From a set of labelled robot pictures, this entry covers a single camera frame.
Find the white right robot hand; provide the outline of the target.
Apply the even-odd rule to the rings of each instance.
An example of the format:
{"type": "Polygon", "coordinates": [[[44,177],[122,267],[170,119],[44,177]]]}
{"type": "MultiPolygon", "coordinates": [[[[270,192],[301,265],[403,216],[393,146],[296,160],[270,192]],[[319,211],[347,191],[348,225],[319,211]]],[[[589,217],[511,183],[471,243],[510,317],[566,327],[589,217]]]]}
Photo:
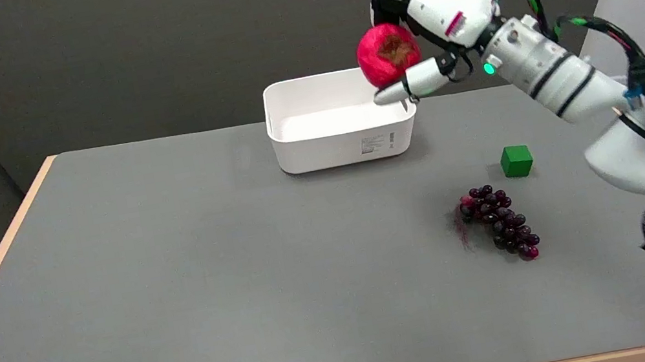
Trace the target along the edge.
{"type": "Polygon", "coordinates": [[[418,101],[461,81],[455,74],[460,60],[473,69],[467,52],[500,14],[498,0],[371,0],[371,23],[407,25],[416,37],[442,49],[442,54],[420,61],[406,69],[398,80],[374,95],[376,105],[397,101],[418,101]]]}

